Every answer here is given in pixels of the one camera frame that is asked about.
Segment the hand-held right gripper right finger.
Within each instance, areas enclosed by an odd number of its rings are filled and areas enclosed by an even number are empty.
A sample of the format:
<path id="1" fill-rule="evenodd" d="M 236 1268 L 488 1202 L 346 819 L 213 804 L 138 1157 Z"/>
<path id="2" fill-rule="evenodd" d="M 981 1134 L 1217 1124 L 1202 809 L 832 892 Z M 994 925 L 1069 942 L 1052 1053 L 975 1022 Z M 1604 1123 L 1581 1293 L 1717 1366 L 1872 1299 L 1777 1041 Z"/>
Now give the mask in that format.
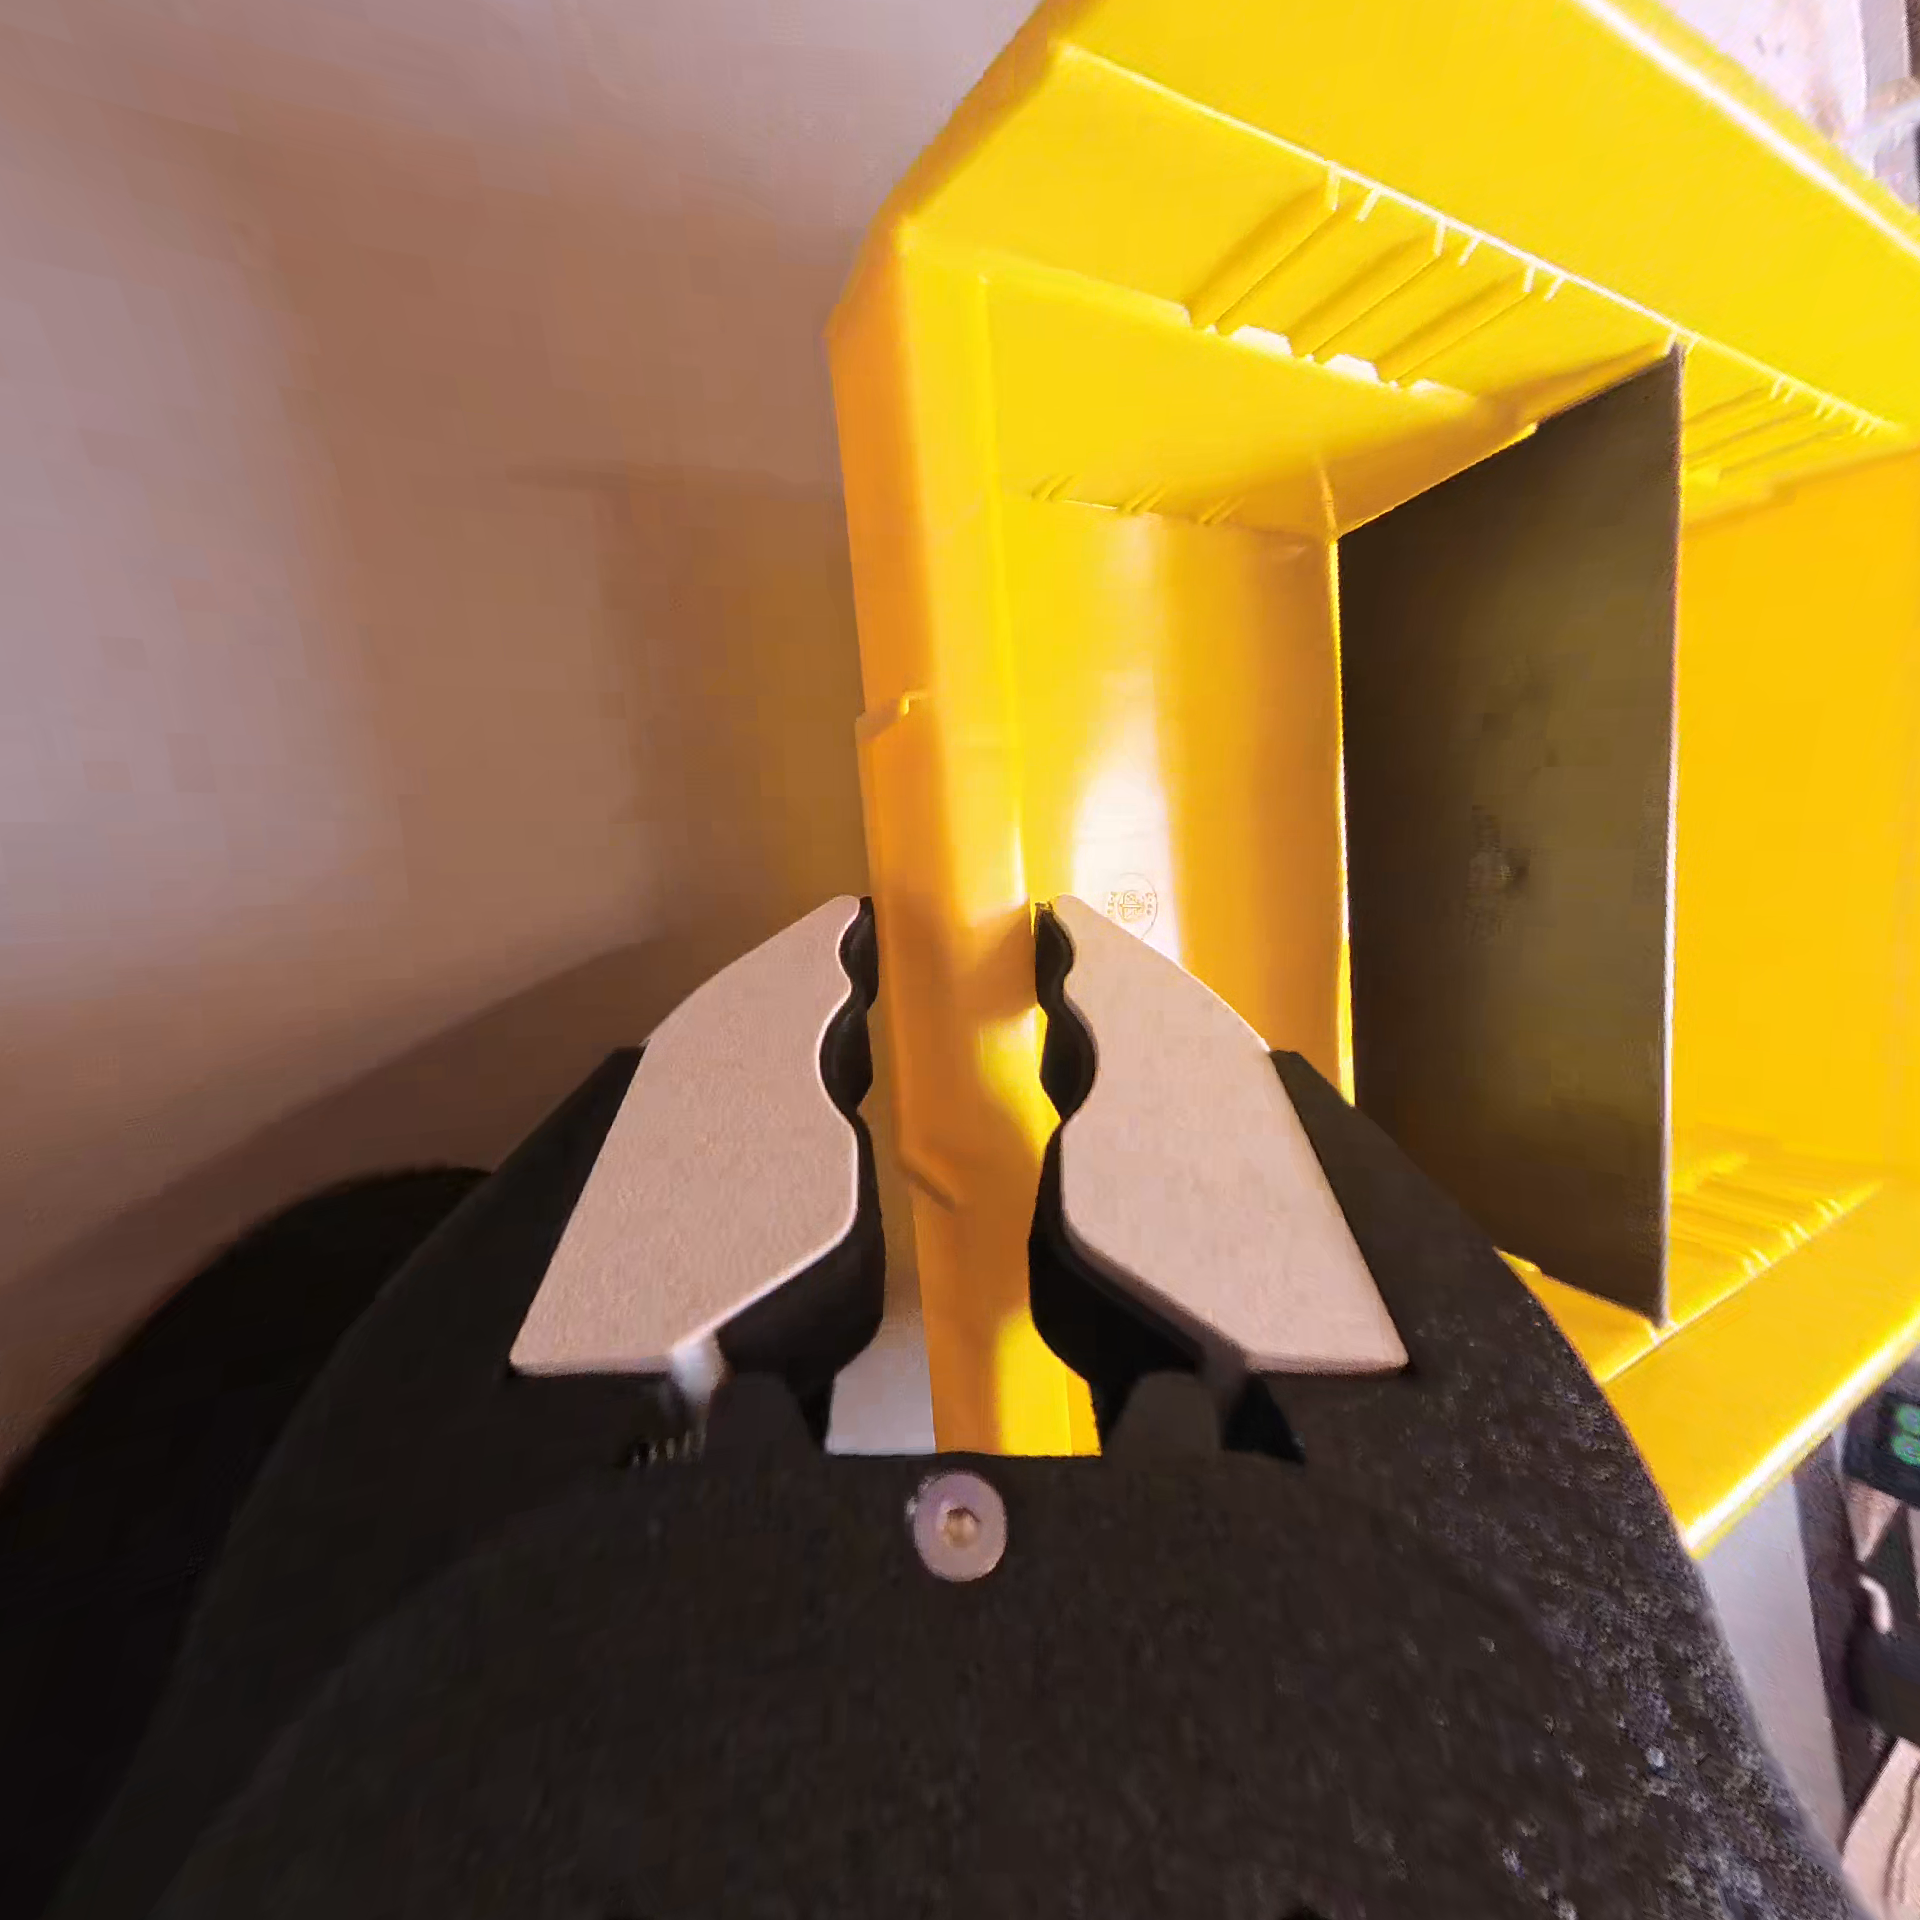
<path id="1" fill-rule="evenodd" d="M 1094 1403 L 1153 1374 L 1385 1379 L 1408 1348 L 1264 1037 L 1078 897 L 1038 915 L 1031 1306 Z"/>

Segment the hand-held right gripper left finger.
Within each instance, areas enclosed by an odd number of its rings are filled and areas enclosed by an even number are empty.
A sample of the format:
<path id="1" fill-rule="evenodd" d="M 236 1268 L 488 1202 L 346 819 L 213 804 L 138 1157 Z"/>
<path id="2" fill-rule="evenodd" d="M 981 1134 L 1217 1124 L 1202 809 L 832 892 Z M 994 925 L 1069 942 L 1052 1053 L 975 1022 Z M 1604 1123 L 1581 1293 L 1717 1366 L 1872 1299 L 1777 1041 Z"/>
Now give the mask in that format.
<path id="1" fill-rule="evenodd" d="M 640 1046 L 535 1299 L 519 1377 L 832 1397 L 873 1342 L 873 908 L 832 897 L 687 995 Z"/>

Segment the yellow plastic bin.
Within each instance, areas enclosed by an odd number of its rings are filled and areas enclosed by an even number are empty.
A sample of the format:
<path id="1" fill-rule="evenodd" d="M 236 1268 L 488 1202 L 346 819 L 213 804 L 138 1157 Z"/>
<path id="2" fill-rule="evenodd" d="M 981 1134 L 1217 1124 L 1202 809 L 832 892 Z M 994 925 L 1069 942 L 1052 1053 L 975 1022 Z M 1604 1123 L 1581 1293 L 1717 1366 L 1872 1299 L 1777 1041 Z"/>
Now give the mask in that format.
<path id="1" fill-rule="evenodd" d="M 1914 211 L 1658 4 L 1044 4 L 829 360 L 932 1428 L 1025 1308 L 1038 915 L 1356 1094 L 1336 545 L 1680 349 L 1668 1314 L 1532 1291 L 1704 1553 L 1914 1352 Z"/>

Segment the dark grey bin divider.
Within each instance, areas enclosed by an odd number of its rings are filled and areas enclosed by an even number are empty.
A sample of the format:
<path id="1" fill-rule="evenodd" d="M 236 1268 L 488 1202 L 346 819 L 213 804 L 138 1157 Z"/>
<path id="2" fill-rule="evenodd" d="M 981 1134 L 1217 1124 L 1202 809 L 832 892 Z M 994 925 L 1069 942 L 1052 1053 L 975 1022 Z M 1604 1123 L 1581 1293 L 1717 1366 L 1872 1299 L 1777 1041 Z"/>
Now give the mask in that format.
<path id="1" fill-rule="evenodd" d="M 1680 349 L 1336 545 L 1356 1094 L 1668 1314 Z"/>

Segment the black device with green lights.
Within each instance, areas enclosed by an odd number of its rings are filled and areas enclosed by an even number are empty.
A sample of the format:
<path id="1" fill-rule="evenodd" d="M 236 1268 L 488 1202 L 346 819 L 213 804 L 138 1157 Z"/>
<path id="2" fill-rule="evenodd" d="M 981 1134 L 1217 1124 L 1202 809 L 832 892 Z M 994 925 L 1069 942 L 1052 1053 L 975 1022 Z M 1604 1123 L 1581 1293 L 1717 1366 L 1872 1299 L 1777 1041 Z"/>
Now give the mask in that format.
<path id="1" fill-rule="evenodd" d="M 1917 1392 L 1887 1382 L 1849 1420 L 1842 1467 L 1850 1482 L 1917 1507 Z"/>

